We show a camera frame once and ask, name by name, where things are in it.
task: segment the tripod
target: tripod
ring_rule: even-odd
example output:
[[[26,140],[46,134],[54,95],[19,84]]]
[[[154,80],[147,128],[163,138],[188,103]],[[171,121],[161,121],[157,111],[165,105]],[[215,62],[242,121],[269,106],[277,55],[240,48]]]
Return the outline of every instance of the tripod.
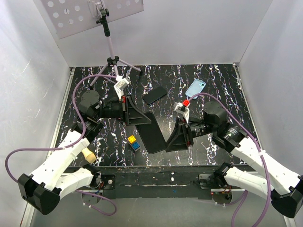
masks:
[[[117,76],[116,80],[120,81],[122,79],[122,76],[119,76],[117,63],[121,62],[122,64],[131,67],[131,69],[139,71],[140,72],[139,75],[141,76],[143,74],[141,69],[139,69],[139,68],[123,61],[123,60],[121,60],[118,56],[114,55],[113,43],[112,43],[112,40],[110,38],[110,31],[109,31],[108,22],[107,22],[107,19],[106,19],[106,17],[109,16],[109,11],[105,7],[103,9],[99,9],[99,11],[100,11],[100,17],[101,18],[100,18],[100,20],[96,21],[96,23],[103,25],[104,35],[107,37],[107,43],[108,43],[108,48],[109,48],[109,53],[110,53],[110,58],[107,59],[107,65],[102,67],[99,74],[102,74],[107,66],[114,67],[114,71],[115,71],[115,74]],[[89,85],[91,88],[93,88],[93,85],[94,85],[94,83],[96,82],[97,79],[98,79],[98,77],[94,78],[94,80],[91,82],[91,84]]]

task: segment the marble surface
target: marble surface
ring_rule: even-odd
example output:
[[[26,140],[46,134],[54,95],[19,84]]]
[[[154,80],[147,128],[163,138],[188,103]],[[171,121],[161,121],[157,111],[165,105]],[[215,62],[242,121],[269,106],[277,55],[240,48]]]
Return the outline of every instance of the marble surface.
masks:
[[[140,66],[144,74],[140,77],[139,72],[131,70],[129,67],[118,67],[120,75],[129,75],[131,85],[125,89],[125,94],[131,94],[136,105],[143,112],[153,112],[161,128],[165,140],[167,140],[174,128],[175,118],[178,116],[172,110],[175,102],[186,99],[185,92],[194,81],[201,79],[206,83],[203,92],[217,97],[232,114],[255,135],[250,115],[237,80],[232,65],[156,65]],[[76,120],[76,113],[71,103],[71,94],[76,84],[83,78],[91,74],[97,74],[100,67],[77,67],[75,69],[69,98],[62,118],[57,145],[63,140],[67,131]],[[81,94],[85,92],[89,79],[83,83],[78,90],[77,101]],[[103,97],[104,101],[109,100],[115,94],[113,83],[99,78],[95,84],[95,89]],[[162,86],[167,90],[167,96],[161,98],[151,105],[147,105],[142,100],[142,95],[148,93],[153,88]],[[210,98],[199,97],[191,102],[190,116],[201,116],[203,106]],[[165,151],[156,154],[148,154],[134,126],[123,126],[116,119],[103,120],[104,128],[100,135],[90,144],[89,149],[95,152],[97,160],[96,166],[194,166],[194,165],[220,165],[222,162],[242,164],[237,157],[229,155],[223,149],[216,146],[211,136],[203,136],[194,139],[194,146],[189,150],[166,153]],[[133,152],[127,143],[127,137],[134,135],[141,145],[141,150]],[[87,162],[82,153],[72,166],[82,166]]]

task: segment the metal mounting plate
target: metal mounting plate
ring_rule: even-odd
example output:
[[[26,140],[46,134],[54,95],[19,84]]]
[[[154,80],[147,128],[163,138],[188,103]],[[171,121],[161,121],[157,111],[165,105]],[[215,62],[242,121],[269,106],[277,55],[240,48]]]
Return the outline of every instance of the metal mounting plate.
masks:
[[[100,26],[89,8],[90,0],[41,0],[59,39]],[[143,0],[104,0],[108,22],[143,11]]]

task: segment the gray wall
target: gray wall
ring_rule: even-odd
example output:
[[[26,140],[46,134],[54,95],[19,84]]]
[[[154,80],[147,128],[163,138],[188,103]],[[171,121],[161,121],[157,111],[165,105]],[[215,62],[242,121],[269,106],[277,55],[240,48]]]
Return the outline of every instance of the gray wall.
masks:
[[[0,226],[20,225],[25,208],[18,185],[4,168],[17,148],[50,145],[69,67],[33,1],[0,1]],[[15,177],[29,174],[45,152],[12,156]]]
[[[274,0],[240,62],[240,75],[262,146],[301,175],[302,64],[303,1]],[[297,226],[303,226],[302,214]]]
[[[69,66],[99,66],[109,57],[103,28],[59,40]],[[272,0],[144,0],[144,12],[109,23],[116,55],[137,65],[239,62]]]

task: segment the blue phone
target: blue phone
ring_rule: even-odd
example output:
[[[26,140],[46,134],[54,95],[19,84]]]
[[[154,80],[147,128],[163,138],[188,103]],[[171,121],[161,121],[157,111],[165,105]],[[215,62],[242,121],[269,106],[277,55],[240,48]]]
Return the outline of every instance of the blue phone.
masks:
[[[187,97],[192,97],[197,93],[200,93],[203,88],[205,88],[206,83],[199,80],[199,79],[195,79],[194,82],[189,86],[189,88],[187,89],[187,91],[185,92],[185,95]]]

